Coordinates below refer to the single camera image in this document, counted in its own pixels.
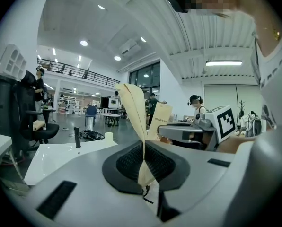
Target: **cream paper bag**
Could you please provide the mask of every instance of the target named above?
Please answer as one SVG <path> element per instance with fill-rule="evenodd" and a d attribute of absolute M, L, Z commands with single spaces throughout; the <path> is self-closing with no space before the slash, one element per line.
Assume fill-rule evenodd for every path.
<path fill-rule="evenodd" d="M 158 127 L 160 125 L 167 125 L 172 110 L 172 106 L 157 103 L 155 113 L 150 124 L 150 131 L 146 138 L 147 140 L 161 140 L 161 137 L 158 135 Z"/>
<path fill-rule="evenodd" d="M 145 137 L 146 137 L 146 114 L 144 105 L 143 91 L 132 84 L 115 84 L 119 90 L 121 101 L 124 104 L 127 115 L 130 118 L 133 128 L 143 142 L 143 159 L 145 154 Z M 143 163 L 139 170 L 138 184 L 142 187 L 150 184 L 155 180 L 150 172 L 146 162 Z"/>

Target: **white cup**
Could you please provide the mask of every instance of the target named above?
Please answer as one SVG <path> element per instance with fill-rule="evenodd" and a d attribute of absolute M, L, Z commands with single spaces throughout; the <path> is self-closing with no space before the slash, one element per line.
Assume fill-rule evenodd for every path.
<path fill-rule="evenodd" d="M 106 132 L 104 137 L 107 141 L 114 141 L 114 134 L 112 132 Z"/>

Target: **fluorescent light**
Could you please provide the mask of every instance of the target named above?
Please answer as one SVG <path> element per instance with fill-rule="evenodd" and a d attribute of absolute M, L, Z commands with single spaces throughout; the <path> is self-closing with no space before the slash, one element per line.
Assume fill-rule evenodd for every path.
<path fill-rule="evenodd" d="M 81 40 L 80 44 L 83 45 L 83 46 L 87 46 L 88 45 L 88 43 L 85 40 Z"/>
<path fill-rule="evenodd" d="M 240 66 L 242 61 L 207 61 L 206 66 Z"/>

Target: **black office chair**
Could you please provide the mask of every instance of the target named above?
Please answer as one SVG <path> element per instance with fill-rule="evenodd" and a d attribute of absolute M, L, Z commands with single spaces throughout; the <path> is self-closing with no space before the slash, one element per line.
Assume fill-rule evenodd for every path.
<path fill-rule="evenodd" d="M 37 120 L 37 115 L 43 112 L 37 112 L 35 107 L 35 89 L 32 88 L 35 84 L 35 77 L 29 71 L 26 71 L 25 77 L 14 86 L 15 98 L 19 106 L 20 128 L 19 132 L 25 139 L 39 141 L 40 144 L 48 139 L 54 137 L 59 130 L 59 125 L 46 123 L 46 130 L 39 129 L 33 131 L 33 122 Z M 51 112 L 54 110 L 43 109 L 44 112 Z M 38 147 L 32 147 L 26 151 L 37 150 Z"/>

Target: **balcony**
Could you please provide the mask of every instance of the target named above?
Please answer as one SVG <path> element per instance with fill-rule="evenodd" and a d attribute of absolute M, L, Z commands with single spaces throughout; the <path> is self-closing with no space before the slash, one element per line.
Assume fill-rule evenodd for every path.
<path fill-rule="evenodd" d="M 85 80 L 86 82 L 95 82 L 98 85 L 106 85 L 109 87 L 114 87 L 116 83 L 120 82 L 118 80 L 103 76 L 101 74 L 85 69 L 80 69 L 61 62 L 56 63 L 54 61 L 45 59 L 37 59 L 37 61 L 38 64 L 40 64 L 46 71 L 72 76 L 73 79 L 80 78 Z"/>

